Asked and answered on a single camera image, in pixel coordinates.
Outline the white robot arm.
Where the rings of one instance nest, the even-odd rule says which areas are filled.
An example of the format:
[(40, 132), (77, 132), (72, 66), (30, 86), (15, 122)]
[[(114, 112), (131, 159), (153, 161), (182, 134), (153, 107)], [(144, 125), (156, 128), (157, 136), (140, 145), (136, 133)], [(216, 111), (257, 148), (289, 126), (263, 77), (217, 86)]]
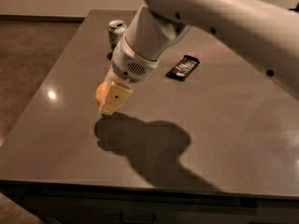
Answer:
[(261, 0), (144, 0), (96, 90), (103, 113), (119, 110), (166, 48), (191, 27), (211, 33), (293, 96), (299, 91), (299, 14)]

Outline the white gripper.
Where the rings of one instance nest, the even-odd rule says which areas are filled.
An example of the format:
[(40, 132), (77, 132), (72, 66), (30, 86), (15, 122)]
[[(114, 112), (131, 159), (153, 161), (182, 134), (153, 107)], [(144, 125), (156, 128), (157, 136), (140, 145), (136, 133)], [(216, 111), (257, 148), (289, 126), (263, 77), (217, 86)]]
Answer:
[(155, 42), (124, 35), (113, 51), (112, 69), (105, 77), (108, 82), (105, 99), (99, 110), (106, 115), (118, 111), (133, 93), (130, 87), (115, 83), (122, 79), (140, 82), (147, 79), (159, 64), (160, 51)]

